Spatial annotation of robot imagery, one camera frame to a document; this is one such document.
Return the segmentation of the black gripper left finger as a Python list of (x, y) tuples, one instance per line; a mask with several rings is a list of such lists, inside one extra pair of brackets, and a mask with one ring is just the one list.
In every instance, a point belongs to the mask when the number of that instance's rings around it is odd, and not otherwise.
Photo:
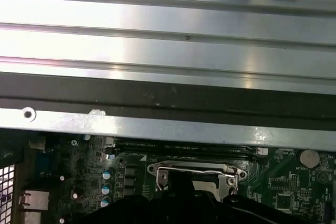
[(188, 223), (189, 174), (172, 174), (170, 189), (148, 200), (132, 195), (85, 217), (85, 223)]

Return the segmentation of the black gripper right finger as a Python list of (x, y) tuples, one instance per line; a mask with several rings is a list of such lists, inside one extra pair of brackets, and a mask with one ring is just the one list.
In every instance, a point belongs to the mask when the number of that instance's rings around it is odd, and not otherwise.
[(182, 223), (308, 223), (308, 221), (265, 206), (240, 195), (222, 202), (194, 188), (189, 173), (181, 174)]

